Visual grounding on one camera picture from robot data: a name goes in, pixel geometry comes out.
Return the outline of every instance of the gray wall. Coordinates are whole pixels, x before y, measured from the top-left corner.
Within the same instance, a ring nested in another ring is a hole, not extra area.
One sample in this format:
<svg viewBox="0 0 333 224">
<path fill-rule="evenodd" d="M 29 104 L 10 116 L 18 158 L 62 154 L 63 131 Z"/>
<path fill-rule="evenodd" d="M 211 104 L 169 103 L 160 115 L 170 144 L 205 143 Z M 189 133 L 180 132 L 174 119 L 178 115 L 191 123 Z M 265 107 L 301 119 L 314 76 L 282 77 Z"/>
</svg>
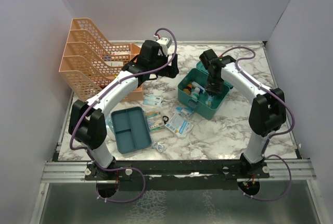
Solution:
<svg viewBox="0 0 333 224">
<path fill-rule="evenodd" d="M 69 87 L 58 74 L 71 15 L 61 0 L 0 0 L 0 218 L 28 223 Z"/>
<path fill-rule="evenodd" d="M 311 157 L 328 210 L 333 209 L 332 18 L 333 0 L 291 0 L 267 44 L 277 83 L 296 116 L 296 140 Z"/>
<path fill-rule="evenodd" d="M 289 0 L 64 0 L 110 40 L 145 40 L 167 27 L 178 40 L 268 40 Z"/>
</svg>

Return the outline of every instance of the marble tabletop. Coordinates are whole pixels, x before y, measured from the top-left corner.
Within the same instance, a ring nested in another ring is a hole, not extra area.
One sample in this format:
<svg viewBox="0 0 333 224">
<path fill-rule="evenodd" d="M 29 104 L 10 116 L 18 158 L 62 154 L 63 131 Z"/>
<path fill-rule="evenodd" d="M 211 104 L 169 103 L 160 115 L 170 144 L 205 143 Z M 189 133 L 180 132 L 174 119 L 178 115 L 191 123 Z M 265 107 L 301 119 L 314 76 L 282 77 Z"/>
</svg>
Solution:
<svg viewBox="0 0 333 224">
<path fill-rule="evenodd" d="M 177 85 L 191 69 L 196 67 L 199 61 L 199 55 L 210 48 L 219 55 L 233 46 L 237 45 L 179 44 L 177 49 L 179 75 L 175 79 L 163 77 L 156 81 L 145 82 L 144 94 L 163 96 L 161 111 L 164 115 L 172 116 L 171 108 L 173 105 L 181 105 L 177 100 Z M 252 48 L 257 56 L 253 60 L 243 61 L 240 65 L 257 80 L 274 88 L 275 85 L 272 74 L 262 45 L 243 46 Z M 171 46 L 169 53 L 173 51 L 174 48 Z M 240 49 L 230 51 L 228 54 L 235 59 L 250 56 L 248 51 Z M 138 101 L 121 102 L 113 110 L 135 106 L 140 106 L 143 110 L 152 109 L 152 106 L 143 105 L 142 101 Z M 194 113 L 189 120 L 194 127 L 186 138 L 179 139 L 168 129 L 151 133 L 153 142 L 158 142 L 165 146 L 166 149 L 162 153 L 149 147 L 128 154 L 120 154 L 115 141 L 111 140 L 109 137 L 107 137 L 105 141 L 109 151 L 117 160 L 238 159 L 240 154 L 245 150 L 251 135 L 251 129 L 248 124 L 249 113 L 250 103 L 233 88 L 212 120 L 206 120 L 199 114 Z M 287 126 L 283 125 L 281 130 L 285 129 L 287 129 Z M 58 160 L 89 160 L 84 150 L 70 150 L 69 141 L 70 134 L 68 133 L 67 119 L 67 126 L 63 135 Z M 77 145 L 79 145 L 79 143 L 74 141 L 74 146 Z M 272 138 L 266 151 L 266 155 L 270 154 L 277 154 L 283 158 L 296 158 L 290 134 Z"/>
</svg>

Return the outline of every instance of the purple cable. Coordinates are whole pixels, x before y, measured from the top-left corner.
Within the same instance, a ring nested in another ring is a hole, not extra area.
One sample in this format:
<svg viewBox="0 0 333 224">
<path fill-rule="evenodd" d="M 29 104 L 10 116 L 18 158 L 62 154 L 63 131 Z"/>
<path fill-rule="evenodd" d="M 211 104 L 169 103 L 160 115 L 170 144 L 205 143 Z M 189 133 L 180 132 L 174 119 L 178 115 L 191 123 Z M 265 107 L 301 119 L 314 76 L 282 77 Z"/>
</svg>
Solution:
<svg viewBox="0 0 333 224">
<path fill-rule="evenodd" d="M 270 140 L 272 137 L 274 137 L 274 136 L 277 136 L 277 135 L 282 135 L 282 134 L 287 134 L 287 133 L 289 133 L 290 131 L 292 131 L 293 130 L 293 128 L 294 128 L 294 126 L 295 126 L 295 117 L 294 117 L 294 114 L 292 113 L 292 111 L 291 111 L 291 109 L 288 107 L 288 105 L 282 100 L 282 99 L 280 99 L 277 95 L 275 95 L 273 92 L 271 92 L 270 90 L 268 90 L 268 89 L 266 89 L 266 88 L 264 88 L 264 87 L 261 87 L 259 84 L 257 84 L 252 78 L 250 78 L 245 72 L 243 72 L 243 70 L 239 67 L 239 65 L 238 65 L 238 62 L 239 61 L 242 61 L 242 60 L 251 60 L 251 59 L 254 59 L 255 58 L 255 52 L 254 52 L 254 50 L 252 50 L 252 49 L 250 49 L 250 48 L 248 48 L 248 47 L 243 47 L 243 46 L 237 46 L 237 47 L 232 47 L 232 48 L 230 48 L 230 49 L 227 49 L 225 52 L 223 52 L 222 54 L 221 54 L 221 56 L 224 56 L 226 53 L 228 53 L 229 51 L 231 51 L 231 50 L 233 50 L 233 49 L 246 49 L 246 50 L 248 50 L 248 51 L 250 51 L 252 54 L 253 54 L 253 56 L 251 56 L 251 57 L 242 57 L 242 58 L 239 58 L 239 59 L 237 59 L 237 61 L 236 61 L 236 63 L 235 63 L 235 65 L 236 65 L 236 68 L 237 68 L 237 70 L 246 78 L 246 79 L 248 79 L 253 85 L 255 85 L 256 87 L 258 87 L 260 90 L 263 90 L 263 91 L 265 91 L 266 93 L 268 93 L 269 95 L 271 95 L 272 97 L 274 97 L 275 99 L 277 99 L 288 111 L 289 111 L 289 114 L 290 114 L 290 117 L 291 117 L 291 126 L 290 126 L 290 128 L 288 129 L 288 130 L 286 130 L 286 131 L 283 131 L 283 132 L 279 132 L 279 133 L 274 133 L 274 134 L 271 134 L 269 137 L 268 137 L 268 140 Z M 255 197 L 255 196 L 251 196 L 251 195 L 248 195 L 248 194 L 246 194 L 246 193 L 244 193 L 240 188 L 240 190 L 243 192 L 243 195 L 245 195 L 245 196 L 247 196 L 247 197 L 249 197 L 249 198 L 251 198 L 251 199 L 254 199 L 254 200 L 258 200 L 258 201 L 264 201 L 264 202 L 270 202 L 270 201 L 276 201 L 276 200 L 278 200 L 278 199 L 281 199 L 282 197 L 284 197 L 284 196 L 286 196 L 288 193 L 289 193 L 289 191 L 290 191 L 290 188 L 291 188 L 291 184 L 292 184 L 292 178 L 291 178 L 291 171 L 290 171 L 290 168 L 289 168 L 289 166 L 288 166 L 288 164 L 286 163 L 286 161 L 285 160 L 283 160 L 280 156 L 278 156 L 278 155 L 269 155 L 269 156 L 267 156 L 265 159 L 269 159 L 270 157 L 272 157 L 272 156 L 275 156 L 275 157 L 277 157 L 277 158 L 279 158 L 285 165 L 286 165 L 286 167 L 287 167 L 287 169 L 288 169 L 288 173 L 289 173 L 289 185 L 288 185 L 288 187 L 287 187 L 287 189 L 285 190 L 285 192 L 282 194 L 282 195 L 280 195 L 280 196 L 278 196 L 278 197 L 276 197 L 276 198 L 268 198 L 268 199 L 265 199 L 265 198 L 259 198 L 259 197 Z"/>
<path fill-rule="evenodd" d="M 166 63 L 166 64 L 164 64 L 164 65 L 162 65 L 161 67 L 159 67 L 159 68 L 157 68 L 157 69 L 153 69 L 153 70 L 149 70 L 149 71 L 145 71 L 145 72 L 141 72 L 141 73 L 137 73 L 137 74 L 132 74 L 132 75 L 130 75 L 130 76 L 128 76 L 128 77 L 124 77 L 124 78 L 122 78 L 122 79 L 120 79 L 118 82 L 116 82 L 116 83 L 114 83 L 112 86 L 110 86 L 107 90 L 105 90 L 104 92 L 103 92 L 103 94 L 98 98 L 99 100 L 101 100 L 101 99 L 103 99 L 103 97 L 104 96 L 106 96 L 115 86 L 117 86 L 119 83 L 121 83 L 121 82 L 123 82 L 123 81 L 125 81 L 125 80 L 127 80 L 127 79 L 129 79 L 129 78 L 132 78 L 132 77 L 138 77 L 138 76 L 141 76 L 141 75 L 144 75 L 144 74 L 151 74 L 151 73 L 155 73 L 155 72 L 157 72 L 157 71 L 159 71 L 159 70 L 161 70 L 161 69 L 163 69 L 163 68 L 165 68 L 167 65 L 169 65 L 171 62 L 172 62 L 172 60 L 175 58 L 175 56 L 176 56 L 176 53 L 177 53 L 177 40 L 176 40 L 176 37 L 175 37 L 175 35 L 172 33 L 172 31 L 171 30 L 169 30 L 169 29 L 167 29 L 167 28 L 159 28 L 156 32 L 155 32 L 155 34 L 157 34 L 159 31 L 161 31 L 161 30 L 165 30 L 165 31 L 168 31 L 169 32 L 169 34 L 172 36 L 172 38 L 173 38 L 173 42 L 174 42 L 174 44 L 175 44 L 175 50 L 174 50 L 174 52 L 173 52 L 173 54 L 172 54 L 172 57 L 171 57 L 171 59 Z M 94 101 L 89 107 L 88 107 L 88 109 L 82 114 L 82 116 L 80 117 L 80 119 L 78 120 L 78 123 L 76 124 L 76 126 L 75 126 L 75 128 L 74 128 L 74 130 L 73 130 L 73 133 L 72 133 L 72 136 L 71 136 L 71 140 L 70 140 L 70 142 L 69 142 L 69 147 L 70 147 L 70 149 L 71 150 L 82 150 L 82 149 L 84 149 L 84 150 L 87 150 L 87 147 L 83 147 L 83 146 L 79 146 L 79 147 L 73 147 L 73 141 L 74 141 L 74 137 L 75 137 L 75 135 L 76 135 L 76 132 L 78 131 L 78 129 L 79 129 L 79 126 L 80 126 L 80 124 L 82 123 L 82 121 L 83 121 L 83 119 L 85 118 L 85 116 L 88 114 L 88 112 L 95 106 L 97 104 L 97 102 L 96 101 Z M 108 172 L 114 172 L 114 171 L 119 171 L 119 170 L 124 170 L 124 169 L 132 169 L 132 170 L 135 170 L 135 171 L 137 171 L 137 172 L 139 172 L 140 173 L 140 175 L 142 176 L 142 178 L 143 178 L 143 181 L 144 181 L 144 185 L 143 185 L 143 189 L 142 189 L 142 191 L 140 192 L 140 194 L 138 195 L 138 196 L 136 196 L 135 198 L 133 198 L 133 199 L 130 199 L 130 200 L 124 200 L 124 201 L 117 201 L 117 200 L 111 200 L 111 199 L 105 199 L 105 198 L 103 198 L 103 200 L 107 200 L 107 201 L 109 201 L 109 202 L 116 202 L 116 203 L 128 203 L 128 202 L 132 202 L 132 201 L 135 201 L 136 199 L 138 199 L 138 198 L 140 198 L 142 195 L 143 195 L 143 193 L 144 193 L 144 191 L 145 191 L 145 188 L 146 188 L 146 180 L 145 180 L 145 176 L 143 175 L 143 173 L 139 170 L 139 169 L 137 169 L 137 168 L 115 168 L 115 169 L 106 169 L 106 168 L 103 168 L 100 164 L 98 164 L 96 161 L 95 161 L 95 164 L 96 164 L 96 166 L 97 167 L 99 167 L 100 169 L 102 169 L 102 170 L 104 170 L 104 171 L 108 171 Z"/>
<path fill-rule="evenodd" d="M 246 193 L 244 193 L 244 191 L 243 191 L 242 189 L 240 189 L 240 187 L 238 187 L 238 189 L 242 191 L 243 195 L 245 195 L 245 196 L 248 197 L 248 198 L 251 198 L 251 199 L 257 200 L 257 201 L 262 201 L 262 202 L 272 202 L 272 201 L 276 201 L 276 200 L 278 200 L 278 199 L 281 199 L 282 197 L 285 197 L 285 196 L 289 193 L 289 191 L 290 191 L 290 189 L 291 189 L 291 184 L 292 184 L 290 168 L 289 168 L 288 164 L 286 163 L 286 161 L 283 160 L 283 159 L 282 159 L 280 156 L 278 156 L 278 155 L 268 155 L 268 156 L 266 157 L 266 159 L 269 159 L 269 158 L 272 157 L 272 156 L 275 156 L 275 157 L 279 158 L 279 159 L 280 159 L 280 160 L 286 165 L 286 167 L 287 167 L 287 169 L 288 169 L 288 173 L 289 173 L 289 184 L 288 184 L 288 187 L 287 187 L 287 189 L 285 190 L 285 192 L 284 192 L 282 195 L 280 195 L 280 196 L 278 196 L 278 197 L 275 197 L 275 198 L 260 198 L 260 197 L 255 197 L 255 196 L 253 196 L 253 195 L 246 194 Z"/>
</svg>

